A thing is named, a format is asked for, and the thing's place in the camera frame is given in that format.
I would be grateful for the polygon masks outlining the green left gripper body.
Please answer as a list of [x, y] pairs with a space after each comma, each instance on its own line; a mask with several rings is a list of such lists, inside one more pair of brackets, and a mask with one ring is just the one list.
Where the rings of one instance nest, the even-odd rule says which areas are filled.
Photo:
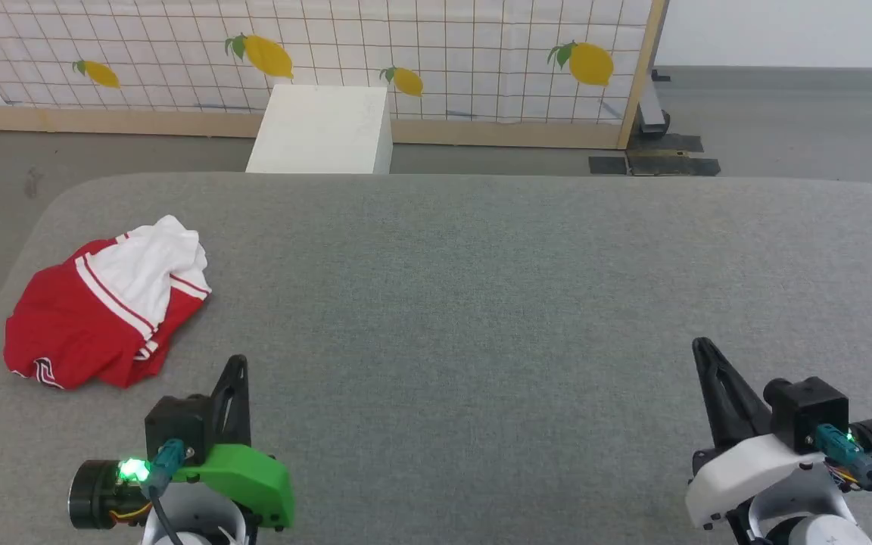
[[152, 461], [86, 461], [69, 489], [69, 519], [77, 530], [111, 530], [115, 525], [144, 525], [155, 517], [153, 497], [176, 524], [181, 515], [167, 501], [187, 500], [185, 485], [204, 485], [244, 514], [249, 528], [290, 528], [294, 494], [288, 470], [273, 456], [241, 444], [217, 444], [200, 465], [187, 453], [180, 461], [179, 443]]

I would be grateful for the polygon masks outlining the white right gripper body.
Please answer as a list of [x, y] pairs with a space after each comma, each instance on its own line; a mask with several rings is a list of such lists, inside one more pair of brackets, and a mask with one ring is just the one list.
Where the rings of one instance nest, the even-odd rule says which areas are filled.
[[695, 525], [857, 528], [845, 495], [872, 492], [872, 419], [847, 430], [819, 425], [799, 454], [772, 434], [749, 438], [703, 463], [685, 505]]

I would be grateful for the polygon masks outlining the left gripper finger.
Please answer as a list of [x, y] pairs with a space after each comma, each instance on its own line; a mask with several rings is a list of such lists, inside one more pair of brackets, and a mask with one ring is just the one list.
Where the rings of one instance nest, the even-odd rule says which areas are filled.
[[210, 399], [211, 444], [241, 444], [251, 447], [251, 406], [245, 355], [229, 357]]

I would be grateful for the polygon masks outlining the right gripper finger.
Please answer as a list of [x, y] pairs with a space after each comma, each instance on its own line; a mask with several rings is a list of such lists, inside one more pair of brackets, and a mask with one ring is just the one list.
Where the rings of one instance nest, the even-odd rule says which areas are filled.
[[716, 449], [730, 449], [771, 433], [771, 408], [755, 393], [714, 342], [693, 339], [693, 359]]

